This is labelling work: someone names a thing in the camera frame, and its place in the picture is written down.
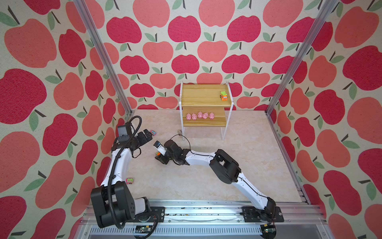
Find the pink green toy car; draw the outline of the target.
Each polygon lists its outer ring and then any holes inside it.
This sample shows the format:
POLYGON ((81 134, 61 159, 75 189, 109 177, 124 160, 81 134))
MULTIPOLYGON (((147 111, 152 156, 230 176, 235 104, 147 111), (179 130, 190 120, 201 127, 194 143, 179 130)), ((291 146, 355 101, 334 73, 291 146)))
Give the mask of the pink green toy car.
POLYGON ((125 180, 126 184, 132 184, 134 182, 133 178, 126 178, 125 180))

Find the wooden two-tier white-frame shelf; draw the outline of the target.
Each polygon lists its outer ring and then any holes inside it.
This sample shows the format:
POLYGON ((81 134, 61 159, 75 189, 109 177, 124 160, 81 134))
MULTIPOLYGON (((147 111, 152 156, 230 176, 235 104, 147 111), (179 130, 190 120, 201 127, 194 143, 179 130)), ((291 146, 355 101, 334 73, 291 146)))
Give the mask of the wooden two-tier white-frame shelf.
POLYGON ((180 84, 179 110, 181 115, 181 127, 183 136, 186 135, 186 127, 218 127, 221 139, 225 139, 228 129, 234 101, 229 82, 225 84, 180 84), (222 101, 221 91, 228 94, 228 100, 222 101), (187 120, 187 114, 214 113, 214 119, 187 120))

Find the multicolour toy car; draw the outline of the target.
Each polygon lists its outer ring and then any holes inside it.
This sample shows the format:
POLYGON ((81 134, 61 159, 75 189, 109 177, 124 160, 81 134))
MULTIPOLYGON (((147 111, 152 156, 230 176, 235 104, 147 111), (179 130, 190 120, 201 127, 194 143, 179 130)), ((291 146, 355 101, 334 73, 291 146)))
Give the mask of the multicolour toy car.
POLYGON ((225 91, 221 91, 220 98, 222 101, 227 101, 228 100, 228 94, 225 91))

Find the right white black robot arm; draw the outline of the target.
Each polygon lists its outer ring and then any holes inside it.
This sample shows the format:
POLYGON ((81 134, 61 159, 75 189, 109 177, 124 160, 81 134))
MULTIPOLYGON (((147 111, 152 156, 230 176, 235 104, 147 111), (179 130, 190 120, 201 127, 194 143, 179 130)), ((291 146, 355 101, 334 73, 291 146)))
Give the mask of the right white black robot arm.
POLYGON ((254 218, 261 222, 274 221, 275 201, 261 193, 243 174, 238 162, 224 150, 218 149, 212 153, 196 152, 191 149, 182 149, 171 139, 165 144, 156 141, 154 147, 158 151, 155 158, 162 164, 173 161, 177 165, 209 166, 220 181, 232 184, 249 199, 255 208, 254 218))

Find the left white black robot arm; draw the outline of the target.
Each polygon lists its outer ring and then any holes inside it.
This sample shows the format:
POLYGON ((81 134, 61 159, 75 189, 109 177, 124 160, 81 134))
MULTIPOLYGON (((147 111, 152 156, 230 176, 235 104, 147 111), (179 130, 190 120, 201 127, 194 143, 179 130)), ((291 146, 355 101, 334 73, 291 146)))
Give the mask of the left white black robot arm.
POLYGON ((100 187, 91 192, 91 201, 97 225, 100 228, 123 228, 126 222, 151 213, 146 197, 134 199, 127 187, 125 173, 133 159, 133 152, 152 140, 152 133, 145 129, 134 136, 127 126, 118 127, 117 137, 111 147, 112 160, 100 187))

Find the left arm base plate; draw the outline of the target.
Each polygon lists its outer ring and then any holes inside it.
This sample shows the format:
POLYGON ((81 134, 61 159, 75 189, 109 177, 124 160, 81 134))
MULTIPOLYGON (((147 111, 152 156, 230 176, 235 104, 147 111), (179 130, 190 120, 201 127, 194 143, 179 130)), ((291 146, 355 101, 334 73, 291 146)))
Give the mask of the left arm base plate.
POLYGON ((133 220, 130 220, 129 222, 134 223, 153 223, 155 221, 154 216, 156 216, 156 219, 159 223, 164 222, 164 216, 165 216, 165 207, 151 207, 151 211, 148 213, 142 213, 135 216, 133 220))

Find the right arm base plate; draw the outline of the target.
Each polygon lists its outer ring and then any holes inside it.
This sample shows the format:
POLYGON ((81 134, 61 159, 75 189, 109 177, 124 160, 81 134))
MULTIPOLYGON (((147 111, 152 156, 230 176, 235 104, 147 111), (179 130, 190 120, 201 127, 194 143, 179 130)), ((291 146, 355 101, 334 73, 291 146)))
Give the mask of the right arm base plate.
MULTIPOLYGON (((256 209, 255 207, 242 207, 242 212, 240 215, 243 216, 246 223, 272 223, 270 217, 268 217, 263 210, 256 209)), ((283 223, 284 217, 281 212, 280 207, 276 206, 274 214, 275 223, 283 223)))

